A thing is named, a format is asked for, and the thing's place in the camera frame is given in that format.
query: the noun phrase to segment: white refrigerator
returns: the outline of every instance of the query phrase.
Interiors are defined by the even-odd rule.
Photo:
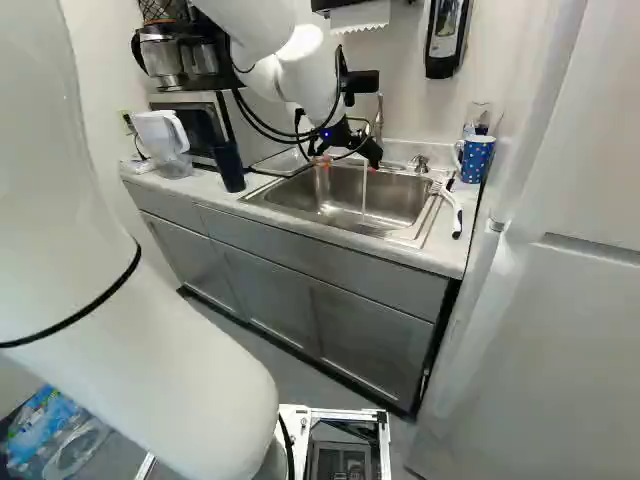
[[[640,478],[640,2],[540,2],[406,467]]]

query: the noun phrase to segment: electrical outlet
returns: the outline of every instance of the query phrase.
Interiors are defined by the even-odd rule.
[[[136,129],[131,121],[131,110],[118,110],[122,128],[125,135],[135,135]]]

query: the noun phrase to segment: black soap dispenser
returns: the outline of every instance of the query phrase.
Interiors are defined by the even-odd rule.
[[[431,0],[424,51],[427,78],[455,75],[467,46],[473,0]]]

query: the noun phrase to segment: water stream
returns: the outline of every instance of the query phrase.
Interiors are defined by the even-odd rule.
[[[366,215],[367,215],[367,170],[369,167],[369,162],[366,160],[362,162],[362,223],[366,223]]]

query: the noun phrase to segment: faucet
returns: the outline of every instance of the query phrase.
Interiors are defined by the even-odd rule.
[[[416,173],[429,173],[429,166],[427,165],[427,163],[429,163],[429,157],[426,157],[419,153],[411,159],[409,165],[415,165],[415,169],[413,171]]]
[[[384,97],[378,92],[378,113],[376,113],[376,119],[373,121],[373,135],[379,146],[382,146],[382,128],[384,127],[383,101]]]

